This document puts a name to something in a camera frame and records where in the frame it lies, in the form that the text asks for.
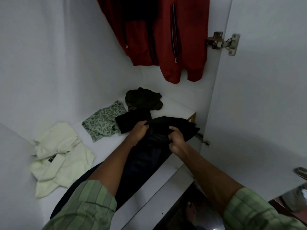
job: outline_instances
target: shiny floor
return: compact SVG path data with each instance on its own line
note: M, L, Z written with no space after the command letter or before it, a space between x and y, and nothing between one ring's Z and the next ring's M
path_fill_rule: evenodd
M188 230L186 228L185 209L190 201L196 208L196 225L205 230L224 230L223 220L213 209L208 199L192 184L163 219L156 225L155 230Z

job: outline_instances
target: white closet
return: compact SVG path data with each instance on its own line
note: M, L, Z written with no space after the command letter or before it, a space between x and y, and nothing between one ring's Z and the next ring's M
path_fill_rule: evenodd
M307 167L306 5L210 0L209 36L241 34L237 54L209 49L203 78L187 81L183 71L174 85L157 66L132 65L96 0L0 0L2 228L41 229L66 191L34 198L33 138L66 121L96 165L125 135L93 143L81 122L138 87L163 95L153 118L196 112L210 146L194 138L190 144L266 200L302 184L292 170ZM111 229L152 229L192 182L171 155L115 213Z

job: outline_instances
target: person's left hand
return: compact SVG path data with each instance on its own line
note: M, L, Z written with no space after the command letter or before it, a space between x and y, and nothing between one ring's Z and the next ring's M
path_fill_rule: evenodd
M140 139L142 139L149 128L149 125L145 125L147 121L138 122L130 134L127 136L128 140L132 142L133 145L136 145Z

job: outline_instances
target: forearm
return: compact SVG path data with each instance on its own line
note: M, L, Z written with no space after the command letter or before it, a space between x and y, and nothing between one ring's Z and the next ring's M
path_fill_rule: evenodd
M185 152L182 161L194 175L208 199L217 207L218 212L223 214L232 196L243 188L243 185L208 162L187 143L182 149Z
M129 136L92 173L88 180L98 180L115 196L131 148L136 143Z

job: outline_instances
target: rolled-up sleeve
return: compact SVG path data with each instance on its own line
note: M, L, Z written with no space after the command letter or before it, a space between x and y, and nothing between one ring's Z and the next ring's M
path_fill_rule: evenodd
M114 196L99 181L85 181L43 230L106 230L110 228L116 206Z
M236 192L224 212L228 229L307 229L299 220L278 214L267 201L248 188Z

